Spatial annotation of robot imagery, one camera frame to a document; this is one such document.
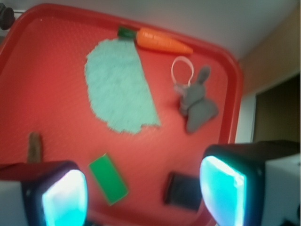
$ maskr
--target towel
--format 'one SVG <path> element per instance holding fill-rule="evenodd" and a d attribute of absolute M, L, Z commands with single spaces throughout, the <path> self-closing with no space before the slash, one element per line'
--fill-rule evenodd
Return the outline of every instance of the towel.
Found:
<path fill-rule="evenodd" d="M 96 117 L 116 132 L 138 133 L 160 126 L 132 40 L 104 40 L 87 56 L 85 76 Z"/>

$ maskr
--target orange carrot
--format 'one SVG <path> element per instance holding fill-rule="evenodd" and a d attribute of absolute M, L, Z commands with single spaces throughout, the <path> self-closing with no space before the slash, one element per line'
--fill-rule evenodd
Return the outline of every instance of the orange carrot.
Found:
<path fill-rule="evenodd" d="M 170 38 L 162 32 L 149 28 L 141 28 L 139 31 L 134 32 L 127 28 L 120 27 L 118 36 L 136 39 L 137 44 L 143 48 L 181 54 L 193 53 L 193 49 L 189 46 Z"/>

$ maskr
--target stuffed rabbit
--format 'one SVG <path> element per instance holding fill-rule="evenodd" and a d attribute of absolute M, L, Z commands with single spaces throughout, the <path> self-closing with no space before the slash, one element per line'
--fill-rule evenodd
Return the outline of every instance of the stuffed rabbit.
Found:
<path fill-rule="evenodd" d="M 204 82 L 208 79 L 209 74 L 210 67 L 203 67 L 194 84 L 187 88 L 179 85 L 175 87 L 176 91 L 181 94 L 180 113 L 188 116 L 186 130 L 189 133 L 195 132 L 206 121 L 218 114 L 216 104 L 205 98 Z"/>

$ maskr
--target green rectangle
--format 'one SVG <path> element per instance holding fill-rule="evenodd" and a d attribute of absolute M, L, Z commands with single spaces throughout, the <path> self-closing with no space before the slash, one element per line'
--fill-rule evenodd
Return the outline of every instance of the green rectangle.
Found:
<path fill-rule="evenodd" d="M 109 205 L 113 205 L 128 194 L 128 189 L 107 154 L 89 165 Z"/>

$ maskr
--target glowing blue panel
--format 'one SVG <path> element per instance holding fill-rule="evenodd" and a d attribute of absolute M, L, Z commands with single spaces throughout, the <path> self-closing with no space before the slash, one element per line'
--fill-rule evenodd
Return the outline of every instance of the glowing blue panel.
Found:
<path fill-rule="evenodd" d="M 70 170 L 42 196 L 47 226 L 82 226 L 87 203 L 85 175 L 79 170 Z"/>
<path fill-rule="evenodd" d="M 242 226 L 246 204 L 246 176 L 214 156 L 203 159 L 200 183 L 205 205 L 216 222 Z"/>

